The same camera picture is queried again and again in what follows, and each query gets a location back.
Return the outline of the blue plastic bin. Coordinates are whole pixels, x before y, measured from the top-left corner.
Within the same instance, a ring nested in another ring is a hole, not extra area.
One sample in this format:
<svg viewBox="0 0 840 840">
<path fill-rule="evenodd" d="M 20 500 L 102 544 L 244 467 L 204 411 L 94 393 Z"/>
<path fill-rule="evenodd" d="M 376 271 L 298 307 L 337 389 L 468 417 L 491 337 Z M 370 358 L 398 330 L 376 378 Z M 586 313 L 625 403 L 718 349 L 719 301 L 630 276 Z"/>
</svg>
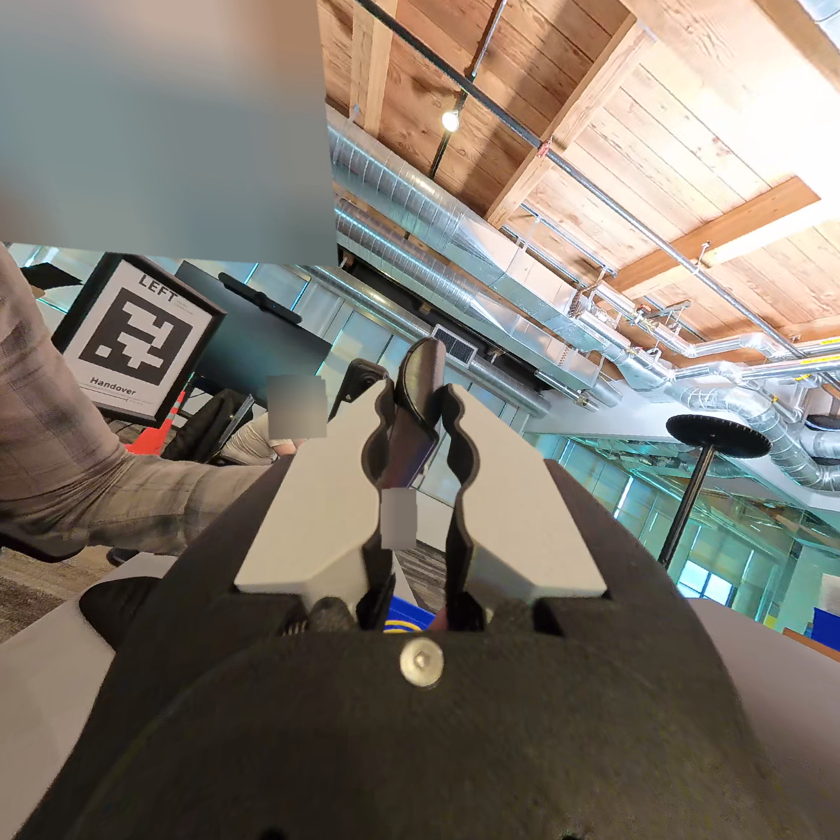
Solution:
<svg viewBox="0 0 840 840">
<path fill-rule="evenodd" d="M 448 629 L 446 611 L 429 612 L 421 606 L 393 595 L 385 620 L 386 634 L 421 634 Z"/>
</svg>

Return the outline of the black video bar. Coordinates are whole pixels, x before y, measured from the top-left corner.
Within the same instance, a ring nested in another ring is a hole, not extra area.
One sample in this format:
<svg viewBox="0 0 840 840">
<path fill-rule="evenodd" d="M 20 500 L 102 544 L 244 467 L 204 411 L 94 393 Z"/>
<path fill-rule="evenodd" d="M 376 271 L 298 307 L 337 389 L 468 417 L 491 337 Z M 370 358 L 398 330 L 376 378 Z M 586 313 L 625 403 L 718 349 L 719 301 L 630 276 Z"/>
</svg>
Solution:
<svg viewBox="0 0 840 840">
<path fill-rule="evenodd" d="M 217 275 L 217 279 L 223 284 L 223 286 L 228 291 L 234 293 L 240 298 L 247 300 L 252 305 L 256 306 L 257 309 L 263 312 L 267 312 L 291 324 L 299 325 L 301 323 L 300 315 L 280 305 L 278 302 L 273 301 L 272 299 L 267 297 L 267 295 L 264 292 L 251 288 L 250 286 L 246 285 L 241 281 L 236 280 L 234 277 L 230 276 L 225 272 L 219 273 Z"/>
</svg>

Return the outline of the black wall screen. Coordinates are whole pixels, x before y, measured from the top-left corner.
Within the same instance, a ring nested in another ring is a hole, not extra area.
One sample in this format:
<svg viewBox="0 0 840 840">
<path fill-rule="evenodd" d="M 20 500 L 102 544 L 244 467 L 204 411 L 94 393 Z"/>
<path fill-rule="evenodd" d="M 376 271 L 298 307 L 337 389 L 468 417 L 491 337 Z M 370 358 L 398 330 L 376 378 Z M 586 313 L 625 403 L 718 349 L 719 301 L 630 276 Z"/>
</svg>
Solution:
<svg viewBox="0 0 840 840">
<path fill-rule="evenodd" d="M 267 378 L 315 375 L 331 344 L 299 325 L 288 323 L 228 291 L 191 262 L 183 261 L 175 277 L 225 310 L 215 334 L 194 370 L 192 384 L 214 396 L 223 389 L 252 395 L 267 406 Z"/>
</svg>

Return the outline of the framed tag poster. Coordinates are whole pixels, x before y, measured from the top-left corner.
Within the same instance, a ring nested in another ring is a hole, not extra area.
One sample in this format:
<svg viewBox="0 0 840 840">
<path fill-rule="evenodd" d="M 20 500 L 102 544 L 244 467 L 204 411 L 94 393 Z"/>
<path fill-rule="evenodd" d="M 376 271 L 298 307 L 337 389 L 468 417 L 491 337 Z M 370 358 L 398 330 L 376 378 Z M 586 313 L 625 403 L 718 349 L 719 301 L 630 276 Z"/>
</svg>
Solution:
<svg viewBox="0 0 840 840">
<path fill-rule="evenodd" d="M 108 252 L 52 342 L 102 415 L 160 426 L 226 315 L 152 260 Z"/>
</svg>

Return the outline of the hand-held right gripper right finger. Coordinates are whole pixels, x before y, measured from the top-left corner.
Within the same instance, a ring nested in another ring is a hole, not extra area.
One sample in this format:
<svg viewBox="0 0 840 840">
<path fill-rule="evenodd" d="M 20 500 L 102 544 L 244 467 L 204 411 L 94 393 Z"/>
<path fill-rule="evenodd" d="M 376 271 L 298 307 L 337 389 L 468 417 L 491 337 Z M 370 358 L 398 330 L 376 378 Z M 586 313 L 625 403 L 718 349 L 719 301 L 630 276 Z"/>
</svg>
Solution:
<svg viewBox="0 0 840 840">
<path fill-rule="evenodd" d="M 458 479 L 446 540 L 446 613 L 607 591 L 538 450 L 461 385 L 441 391 L 447 463 Z"/>
</svg>

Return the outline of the person's left forearm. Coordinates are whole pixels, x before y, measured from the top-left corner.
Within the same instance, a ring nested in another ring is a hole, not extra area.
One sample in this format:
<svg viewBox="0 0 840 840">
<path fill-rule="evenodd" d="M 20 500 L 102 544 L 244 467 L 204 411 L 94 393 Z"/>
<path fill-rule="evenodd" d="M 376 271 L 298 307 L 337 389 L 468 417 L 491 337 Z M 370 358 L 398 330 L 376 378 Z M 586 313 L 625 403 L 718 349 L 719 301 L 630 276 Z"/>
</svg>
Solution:
<svg viewBox="0 0 840 840">
<path fill-rule="evenodd" d="M 2 538 L 54 557 L 88 545 L 176 556 L 267 471 L 129 453 L 2 247 Z"/>
</svg>

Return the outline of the black office chair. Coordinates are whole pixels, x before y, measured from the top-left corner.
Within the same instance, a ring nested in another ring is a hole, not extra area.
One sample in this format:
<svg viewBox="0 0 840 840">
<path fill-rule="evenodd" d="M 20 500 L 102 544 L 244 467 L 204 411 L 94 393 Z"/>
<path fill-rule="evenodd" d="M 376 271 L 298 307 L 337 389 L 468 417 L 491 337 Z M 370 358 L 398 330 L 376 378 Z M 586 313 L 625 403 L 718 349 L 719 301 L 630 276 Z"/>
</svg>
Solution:
<svg viewBox="0 0 840 840">
<path fill-rule="evenodd" d="M 230 389 L 219 391 L 176 431 L 161 458 L 205 464 L 221 449 L 254 403 L 252 395 Z"/>
</svg>

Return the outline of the ceiling air vent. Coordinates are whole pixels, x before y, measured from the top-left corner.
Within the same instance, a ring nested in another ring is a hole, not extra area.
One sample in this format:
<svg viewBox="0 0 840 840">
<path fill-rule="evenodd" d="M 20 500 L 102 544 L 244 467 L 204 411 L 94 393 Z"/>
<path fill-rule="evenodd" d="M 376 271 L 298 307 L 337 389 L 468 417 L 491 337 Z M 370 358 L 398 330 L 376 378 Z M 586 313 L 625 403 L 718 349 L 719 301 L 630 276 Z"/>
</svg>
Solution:
<svg viewBox="0 0 840 840">
<path fill-rule="evenodd" d="M 447 357 L 466 369 L 471 366 L 478 353 L 478 348 L 473 343 L 440 324 L 434 326 L 432 338 L 444 345 Z"/>
</svg>

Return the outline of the orange traffic cone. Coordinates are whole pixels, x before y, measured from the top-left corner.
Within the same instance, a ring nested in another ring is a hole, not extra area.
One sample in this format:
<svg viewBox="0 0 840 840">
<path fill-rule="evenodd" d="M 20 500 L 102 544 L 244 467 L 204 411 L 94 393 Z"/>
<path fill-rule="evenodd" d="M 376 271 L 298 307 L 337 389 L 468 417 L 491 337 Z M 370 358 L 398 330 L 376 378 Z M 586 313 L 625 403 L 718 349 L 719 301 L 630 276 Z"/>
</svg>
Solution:
<svg viewBox="0 0 840 840">
<path fill-rule="evenodd" d="M 172 429 L 175 416 L 184 403 L 186 391 L 183 390 L 174 403 L 171 411 L 163 424 L 159 427 L 147 427 L 139 436 L 131 443 L 126 445 L 126 449 L 133 455 L 152 455 L 161 456 L 161 452 L 165 447 L 167 436 Z"/>
</svg>

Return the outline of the black remote control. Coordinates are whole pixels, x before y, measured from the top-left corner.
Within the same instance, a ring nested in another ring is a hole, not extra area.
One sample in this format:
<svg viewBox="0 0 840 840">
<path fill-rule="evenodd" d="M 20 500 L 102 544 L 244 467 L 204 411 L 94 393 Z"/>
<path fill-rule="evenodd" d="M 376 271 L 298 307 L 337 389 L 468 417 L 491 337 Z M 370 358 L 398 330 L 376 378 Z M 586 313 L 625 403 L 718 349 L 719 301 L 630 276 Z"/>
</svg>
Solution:
<svg viewBox="0 0 840 840">
<path fill-rule="evenodd" d="M 410 490 L 439 444 L 445 363 L 445 345 L 433 337 L 416 341 L 401 362 L 388 460 L 379 482 L 382 491 Z"/>
</svg>

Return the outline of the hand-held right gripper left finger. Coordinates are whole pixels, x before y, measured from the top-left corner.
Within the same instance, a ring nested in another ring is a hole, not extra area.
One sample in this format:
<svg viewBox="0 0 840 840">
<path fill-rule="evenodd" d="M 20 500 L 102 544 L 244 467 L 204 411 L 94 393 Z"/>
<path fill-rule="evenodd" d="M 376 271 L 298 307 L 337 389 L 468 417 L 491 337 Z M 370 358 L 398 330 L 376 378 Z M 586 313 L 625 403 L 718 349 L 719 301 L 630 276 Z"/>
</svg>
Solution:
<svg viewBox="0 0 840 840">
<path fill-rule="evenodd" d="M 393 385 L 372 385 L 298 450 L 237 572 L 239 591 L 297 595 L 308 610 L 333 597 L 356 614 L 374 585 L 364 546 L 379 528 L 393 414 Z"/>
</svg>

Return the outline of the silver ceiling duct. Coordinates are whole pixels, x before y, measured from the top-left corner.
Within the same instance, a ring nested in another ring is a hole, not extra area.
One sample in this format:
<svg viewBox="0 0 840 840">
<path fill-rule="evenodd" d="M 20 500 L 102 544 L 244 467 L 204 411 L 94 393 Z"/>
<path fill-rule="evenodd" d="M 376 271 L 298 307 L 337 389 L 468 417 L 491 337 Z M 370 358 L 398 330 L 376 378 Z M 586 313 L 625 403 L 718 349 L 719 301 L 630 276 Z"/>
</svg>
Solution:
<svg viewBox="0 0 840 840">
<path fill-rule="evenodd" d="M 492 227 L 363 131 L 326 107 L 334 209 L 339 243 L 422 297 L 495 326 L 499 337 L 553 364 L 551 335 L 612 363 L 626 385 L 647 397 L 664 397 L 689 408 L 737 415 L 771 442 L 770 458 L 797 485 L 837 493 L 838 466 L 815 461 L 800 420 L 762 383 L 812 385 L 838 372 L 838 353 L 818 351 L 796 359 L 763 332 L 689 343 L 651 322 L 622 293 L 604 282 L 594 294 L 618 316 L 672 353 L 689 360 L 734 350 L 760 353 L 767 364 L 723 361 L 684 369 L 634 346 L 593 302 L 551 268 Z"/>
</svg>

